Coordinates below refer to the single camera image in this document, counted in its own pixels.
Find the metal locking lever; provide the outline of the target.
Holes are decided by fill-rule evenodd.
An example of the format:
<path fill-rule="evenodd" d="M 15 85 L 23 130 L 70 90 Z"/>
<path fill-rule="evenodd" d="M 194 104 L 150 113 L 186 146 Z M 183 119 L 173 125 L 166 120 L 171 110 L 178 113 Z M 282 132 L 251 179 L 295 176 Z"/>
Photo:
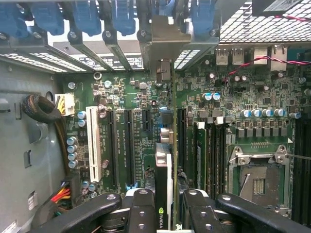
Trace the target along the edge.
<path fill-rule="evenodd" d="M 249 177 L 250 177 L 250 174 L 247 173 L 247 174 L 245 175 L 245 179 L 244 179 L 244 181 L 243 181 L 243 183 L 242 183 L 239 196 L 242 195 L 242 193 L 243 193 L 243 191 L 244 191 L 244 189 L 245 189 L 245 186 L 246 186 L 246 184 L 247 184 L 247 182 L 248 182 L 248 180 L 249 180 Z"/>
<path fill-rule="evenodd" d="M 286 157 L 287 158 L 297 158 L 297 159 L 303 159 L 303 160 L 310 160 L 311 161 L 311 157 L 302 156 L 302 155 L 286 154 Z"/>

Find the green RAM stick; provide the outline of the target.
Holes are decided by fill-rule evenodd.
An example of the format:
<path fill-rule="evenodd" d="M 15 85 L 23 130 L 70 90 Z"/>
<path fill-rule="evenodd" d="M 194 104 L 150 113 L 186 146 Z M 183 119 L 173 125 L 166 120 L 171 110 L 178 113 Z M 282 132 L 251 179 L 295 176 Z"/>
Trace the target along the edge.
<path fill-rule="evenodd" d="M 196 123 L 197 187 L 206 190 L 207 186 L 207 131 L 204 122 Z"/>

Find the black empty RAM slot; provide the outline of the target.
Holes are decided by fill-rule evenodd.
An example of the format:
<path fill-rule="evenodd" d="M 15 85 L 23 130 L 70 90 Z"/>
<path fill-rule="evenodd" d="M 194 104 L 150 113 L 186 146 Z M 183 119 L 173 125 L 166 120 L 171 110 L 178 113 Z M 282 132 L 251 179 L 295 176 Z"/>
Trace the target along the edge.
<path fill-rule="evenodd" d="M 214 122 L 214 197 L 218 194 L 218 165 L 219 165 L 219 126 Z"/>
<path fill-rule="evenodd" d="M 207 158 L 208 158 L 208 193 L 213 198 L 213 149 L 212 149 L 212 122 L 207 122 Z"/>
<path fill-rule="evenodd" d="M 220 126 L 220 170 L 219 170 L 219 192 L 220 194 L 225 192 L 225 169 L 226 169 L 226 154 L 225 154 L 225 148 L 226 148 L 226 127 L 225 123 L 223 123 Z"/>

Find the long expansion slot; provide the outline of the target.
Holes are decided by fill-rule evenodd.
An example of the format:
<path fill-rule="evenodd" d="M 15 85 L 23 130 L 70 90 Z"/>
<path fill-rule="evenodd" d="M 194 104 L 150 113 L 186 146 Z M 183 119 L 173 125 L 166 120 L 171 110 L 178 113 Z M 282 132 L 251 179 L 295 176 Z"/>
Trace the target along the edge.
<path fill-rule="evenodd" d="M 187 112 L 185 108 L 177 109 L 178 168 L 184 174 L 187 171 Z"/>
<path fill-rule="evenodd" d="M 108 139 L 109 139 L 109 149 L 111 154 L 111 170 L 112 170 L 112 185 L 117 187 L 119 183 L 119 172 L 118 172 L 118 147 L 116 138 L 116 121 L 114 111 L 108 111 L 107 115 L 108 122 Z"/>
<path fill-rule="evenodd" d="M 136 184 L 133 114 L 131 110 L 124 111 L 124 139 L 126 158 L 126 189 L 129 190 L 132 189 Z"/>

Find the CPU socket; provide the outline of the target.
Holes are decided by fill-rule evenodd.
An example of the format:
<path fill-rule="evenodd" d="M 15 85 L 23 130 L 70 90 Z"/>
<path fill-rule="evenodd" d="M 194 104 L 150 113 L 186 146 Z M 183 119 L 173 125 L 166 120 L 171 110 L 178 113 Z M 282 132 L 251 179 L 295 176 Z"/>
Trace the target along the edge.
<path fill-rule="evenodd" d="M 229 149 L 227 192 L 279 213 L 291 211 L 291 162 L 284 144 L 269 146 L 235 145 Z"/>

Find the white PCI expansion slot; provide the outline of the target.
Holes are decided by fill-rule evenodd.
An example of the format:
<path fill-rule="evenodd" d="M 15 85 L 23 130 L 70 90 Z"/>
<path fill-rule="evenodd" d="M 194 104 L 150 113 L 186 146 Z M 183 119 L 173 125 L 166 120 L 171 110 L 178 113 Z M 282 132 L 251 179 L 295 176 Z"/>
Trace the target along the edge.
<path fill-rule="evenodd" d="M 98 123 L 98 107 L 86 107 L 86 127 L 89 154 L 90 181 L 99 182 L 102 178 L 100 133 Z"/>

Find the short black expansion slot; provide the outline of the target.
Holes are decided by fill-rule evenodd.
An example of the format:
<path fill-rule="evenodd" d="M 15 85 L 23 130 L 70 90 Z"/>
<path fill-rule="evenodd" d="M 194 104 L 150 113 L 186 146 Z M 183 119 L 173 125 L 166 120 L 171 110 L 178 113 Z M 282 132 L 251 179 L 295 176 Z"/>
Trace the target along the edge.
<path fill-rule="evenodd" d="M 151 111 L 150 109 L 142 110 L 142 128 L 144 131 L 151 130 Z"/>

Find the green motherboard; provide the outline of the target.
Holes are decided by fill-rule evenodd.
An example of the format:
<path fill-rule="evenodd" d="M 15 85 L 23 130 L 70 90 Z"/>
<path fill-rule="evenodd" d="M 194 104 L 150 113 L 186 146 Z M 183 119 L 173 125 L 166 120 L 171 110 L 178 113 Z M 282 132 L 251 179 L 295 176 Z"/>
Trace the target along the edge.
<path fill-rule="evenodd" d="M 229 149 L 235 145 L 269 146 L 284 144 L 287 154 L 311 157 L 311 48 L 287 48 L 285 71 L 271 71 L 272 48 L 267 65 L 255 65 L 244 52 L 244 64 L 217 66 L 216 55 L 209 54 L 192 69 L 176 71 L 176 103 L 187 112 L 187 171 L 178 168 L 180 192 L 197 188 L 196 123 L 212 122 L 214 181 L 214 122 L 226 127 L 225 192 Z M 85 73 L 64 76 L 66 94 L 74 95 L 75 113 L 66 118 L 69 169 L 78 174 L 78 197 L 86 202 L 106 192 L 122 197 L 126 192 L 124 111 L 133 114 L 136 184 L 132 188 L 155 189 L 155 145 L 160 140 L 160 111 L 167 109 L 169 88 L 157 83 L 146 72 Z M 86 127 L 86 107 L 98 107 L 102 178 L 90 181 Z M 142 128 L 142 110 L 151 111 L 151 130 Z M 118 147 L 119 183 L 112 185 L 111 154 L 108 139 L 108 111 L 114 111 Z M 219 136 L 220 170 L 220 136 Z M 280 213 L 303 225 L 311 226 L 311 161 L 290 158 L 291 211 Z M 208 193 L 208 158 L 207 186 Z"/>

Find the white power connector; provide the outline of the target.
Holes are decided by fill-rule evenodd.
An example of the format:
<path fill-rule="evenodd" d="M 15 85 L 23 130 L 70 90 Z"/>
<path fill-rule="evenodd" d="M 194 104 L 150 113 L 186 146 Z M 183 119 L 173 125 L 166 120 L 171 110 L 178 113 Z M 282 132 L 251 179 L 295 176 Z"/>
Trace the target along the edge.
<path fill-rule="evenodd" d="M 55 94 L 55 106 L 61 116 L 67 117 L 75 113 L 75 102 L 73 94 Z"/>

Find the grey power supply unit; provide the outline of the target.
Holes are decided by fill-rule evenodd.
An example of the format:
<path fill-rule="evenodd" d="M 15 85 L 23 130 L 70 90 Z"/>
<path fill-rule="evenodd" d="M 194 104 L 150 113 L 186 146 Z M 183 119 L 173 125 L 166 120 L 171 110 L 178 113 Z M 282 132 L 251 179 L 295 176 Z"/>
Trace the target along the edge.
<path fill-rule="evenodd" d="M 21 110 L 30 94 L 58 92 L 51 74 L 0 61 L 0 233 L 27 232 L 64 177 L 55 127 Z"/>

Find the silver USB port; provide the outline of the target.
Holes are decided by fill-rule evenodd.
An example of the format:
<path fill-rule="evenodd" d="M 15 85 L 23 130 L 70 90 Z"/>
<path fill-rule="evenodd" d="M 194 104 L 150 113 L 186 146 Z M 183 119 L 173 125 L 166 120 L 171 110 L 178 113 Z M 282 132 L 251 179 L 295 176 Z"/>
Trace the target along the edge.
<path fill-rule="evenodd" d="M 232 65 L 238 66 L 244 64 L 243 49 L 232 49 Z"/>
<path fill-rule="evenodd" d="M 215 55 L 216 55 L 216 65 L 217 66 L 227 66 L 228 65 L 228 58 L 229 58 L 228 50 L 216 49 Z"/>

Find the silver port block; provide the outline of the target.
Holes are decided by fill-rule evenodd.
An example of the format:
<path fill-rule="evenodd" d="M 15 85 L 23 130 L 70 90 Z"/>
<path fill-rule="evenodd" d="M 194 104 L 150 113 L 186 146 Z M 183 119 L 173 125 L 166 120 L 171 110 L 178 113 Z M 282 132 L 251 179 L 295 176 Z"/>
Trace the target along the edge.
<path fill-rule="evenodd" d="M 287 68 L 287 48 L 284 45 L 274 45 L 271 50 L 271 71 L 285 71 Z"/>
<path fill-rule="evenodd" d="M 254 47 L 254 64 L 255 65 L 267 65 L 268 61 L 263 58 L 264 56 L 267 56 L 268 54 L 268 48 L 267 47 Z"/>

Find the black open PC case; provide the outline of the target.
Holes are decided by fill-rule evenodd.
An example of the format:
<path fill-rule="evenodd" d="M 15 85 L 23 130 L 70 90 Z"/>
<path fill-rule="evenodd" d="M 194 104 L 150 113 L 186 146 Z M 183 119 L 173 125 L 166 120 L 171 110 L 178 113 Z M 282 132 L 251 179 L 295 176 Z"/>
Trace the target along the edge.
<path fill-rule="evenodd" d="M 31 12 L 32 3 L 53 1 L 64 17 L 62 35 L 51 35 L 38 27 Z M 102 31 L 88 36 L 75 25 L 74 1 L 79 0 L 0 0 L 17 5 L 29 33 L 25 38 L 0 33 L 0 61 L 51 74 L 59 87 L 56 94 L 66 94 L 63 79 L 71 74 L 146 72 L 155 78 L 150 71 L 151 22 L 155 16 L 151 0 L 134 0 L 136 31 L 128 36 L 122 36 L 113 27 L 111 0 L 95 0 Z M 201 35 L 193 33 L 190 7 L 191 0 L 175 0 L 173 16 L 168 17 L 169 24 L 191 36 L 174 62 L 175 73 L 192 69 L 207 55 L 215 54 L 216 49 L 249 51 L 274 45 L 311 48 L 311 0 L 215 0 L 213 29 Z M 56 108 L 54 95 L 49 99 L 30 94 L 21 104 L 22 112 L 29 118 L 55 127 L 64 165 L 60 186 L 36 210 L 28 231 L 87 202 L 79 199 L 78 174 L 69 169 L 67 117 Z M 159 230 L 155 217 L 155 233 L 194 233 L 183 227 L 186 190 L 178 190 L 177 180 L 175 190 L 172 228 Z"/>

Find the blue card retainer clip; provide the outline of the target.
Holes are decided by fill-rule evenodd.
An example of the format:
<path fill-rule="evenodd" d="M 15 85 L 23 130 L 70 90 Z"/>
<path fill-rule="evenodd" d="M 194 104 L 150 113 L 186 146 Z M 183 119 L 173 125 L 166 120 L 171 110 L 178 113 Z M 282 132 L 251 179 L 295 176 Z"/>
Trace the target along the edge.
<path fill-rule="evenodd" d="M 213 29 L 215 0 L 191 0 L 190 17 L 194 35 L 209 33 Z"/>
<path fill-rule="evenodd" d="M 64 33 L 64 17 L 57 2 L 35 2 L 31 5 L 35 23 L 51 35 Z"/>
<path fill-rule="evenodd" d="M 132 35 L 136 31 L 134 20 L 134 0 L 111 0 L 113 27 L 122 36 Z"/>
<path fill-rule="evenodd" d="M 95 0 L 79 0 L 72 3 L 76 27 L 88 36 L 99 35 L 102 31 L 100 15 Z"/>
<path fill-rule="evenodd" d="M 160 16 L 173 16 L 175 0 L 151 0 L 152 14 Z"/>
<path fill-rule="evenodd" d="M 0 33 L 25 38 L 28 29 L 23 14 L 15 3 L 0 2 Z"/>

